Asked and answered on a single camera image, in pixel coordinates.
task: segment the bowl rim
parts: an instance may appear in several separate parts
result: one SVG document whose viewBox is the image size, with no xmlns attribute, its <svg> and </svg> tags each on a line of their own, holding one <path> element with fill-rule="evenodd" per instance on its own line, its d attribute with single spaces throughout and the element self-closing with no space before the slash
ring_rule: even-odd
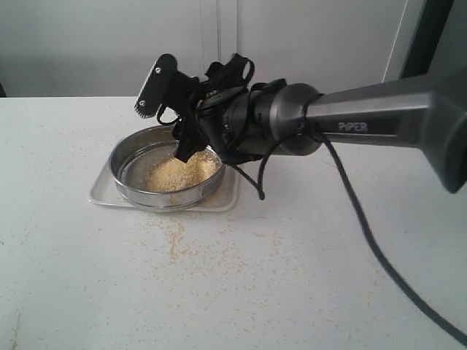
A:
<svg viewBox="0 0 467 350">
<path fill-rule="evenodd" d="M 111 167 L 111 162 L 112 162 L 112 159 L 115 155 L 115 151 L 116 149 L 125 141 L 127 141 L 129 138 L 131 137 L 135 137 L 137 136 L 139 133 L 144 133 L 144 132 L 148 132 L 148 131 L 151 131 L 151 130 L 154 130 L 154 129 L 171 129 L 170 127 L 166 127 L 166 126 L 163 126 L 163 125 L 157 125 L 157 126 L 151 126 L 149 128 L 145 128 L 145 129 L 142 129 L 142 130 L 139 130 L 137 131 L 136 133 L 132 133 L 131 135 L 125 137 L 124 139 L 120 140 L 114 147 L 114 149 L 112 150 L 112 152 L 110 153 L 110 156 L 109 156 L 109 159 L 107 161 L 107 164 L 109 166 L 109 170 L 110 170 L 110 173 L 112 175 L 112 178 L 114 179 L 115 182 L 117 182 L 120 186 L 126 188 L 127 190 L 131 190 L 131 191 L 134 191 L 134 192 L 137 192 L 137 193 L 142 193 L 142 194 L 145 194 L 145 195 L 172 195 L 172 194 L 176 194 L 176 193 L 181 193 L 181 192 L 186 192 L 188 190 L 192 190 L 196 187 L 201 187 L 203 184 L 206 184 L 207 182 L 210 182 L 210 181 L 213 181 L 213 179 L 217 176 L 219 176 L 219 173 L 220 172 L 225 172 L 225 164 L 222 162 L 222 160 L 220 159 L 219 155 L 213 150 L 213 148 L 211 146 L 207 146 L 204 150 L 207 150 L 209 152 L 211 152 L 216 158 L 217 160 L 219 161 L 220 163 L 220 166 L 219 168 L 216 170 L 216 172 L 213 173 L 213 175 L 211 175 L 210 177 L 208 177 L 207 179 L 205 179 L 204 181 L 202 182 L 199 182 L 198 184 L 194 184 L 193 186 L 189 186 L 189 187 L 185 187 L 185 188 L 182 188 L 180 190 L 173 190 L 173 191 L 168 191 L 168 192 L 150 192 L 150 191 L 145 191 L 145 190 L 139 190 L 135 187 L 132 187 L 132 186 L 128 186 L 127 184 L 124 184 L 122 181 L 120 181 L 118 179 L 117 176 L 115 176 L 114 172 L 112 171 L 112 167 Z M 165 141 L 155 141 L 153 144 L 148 144 L 147 147 L 149 146 L 153 146 L 153 145 L 156 145 L 156 144 L 159 144 L 159 143 L 163 143 L 163 142 L 174 142 L 174 143 L 177 143 L 178 141 L 176 139 L 172 139 L 172 140 L 165 140 Z"/>
</svg>

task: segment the metal bowl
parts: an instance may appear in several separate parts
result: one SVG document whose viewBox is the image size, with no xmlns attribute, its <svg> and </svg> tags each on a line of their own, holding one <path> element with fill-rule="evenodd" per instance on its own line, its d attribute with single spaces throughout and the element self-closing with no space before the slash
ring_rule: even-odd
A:
<svg viewBox="0 0 467 350">
<path fill-rule="evenodd" d="M 148 171 L 173 157 L 177 142 L 170 127 L 154 126 L 130 135 L 113 149 L 109 157 L 110 173 L 129 203 L 147 211 L 179 211 L 195 206 L 219 188 L 225 166 L 210 147 L 206 151 L 219 162 L 219 168 L 205 181 L 171 192 L 150 192 L 144 188 Z"/>
</svg>

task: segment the piper logo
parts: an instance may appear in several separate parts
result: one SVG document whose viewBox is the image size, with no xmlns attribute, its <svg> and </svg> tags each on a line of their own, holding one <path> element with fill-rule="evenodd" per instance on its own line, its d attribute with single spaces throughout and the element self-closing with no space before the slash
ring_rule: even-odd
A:
<svg viewBox="0 0 467 350">
<path fill-rule="evenodd" d="M 367 133 L 368 124 L 366 122 L 340 122 L 339 131 L 349 132 L 358 132 L 358 133 Z"/>
</svg>

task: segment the robotic arm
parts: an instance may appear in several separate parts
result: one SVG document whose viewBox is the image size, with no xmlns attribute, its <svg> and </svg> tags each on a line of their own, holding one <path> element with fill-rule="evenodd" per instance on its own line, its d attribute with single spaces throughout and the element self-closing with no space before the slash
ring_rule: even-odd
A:
<svg viewBox="0 0 467 350">
<path fill-rule="evenodd" d="M 328 95 L 284 79 L 248 89 L 254 69 L 235 54 L 226 65 L 213 63 L 200 82 L 162 55 L 135 109 L 163 124 L 166 107 L 177 113 L 169 124 L 183 161 L 208 144 L 231 166 L 269 153 L 309 155 L 321 144 L 310 137 L 319 131 L 335 142 L 420 148 L 449 192 L 466 182 L 467 69 L 442 80 L 415 77 Z"/>
</svg>

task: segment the breadcrumbs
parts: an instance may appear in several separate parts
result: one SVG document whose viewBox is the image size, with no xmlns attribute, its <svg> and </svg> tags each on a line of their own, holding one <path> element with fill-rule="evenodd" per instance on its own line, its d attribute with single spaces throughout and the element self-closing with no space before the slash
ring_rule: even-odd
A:
<svg viewBox="0 0 467 350">
<path fill-rule="evenodd" d="M 171 192 L 192 187 L 214 175 L 218 168 L 218 161 L 206 151 L 195 153 L 187 163 L 171 158 L 150 172 L 147 188 L 151 192 Z"/>
</svg>

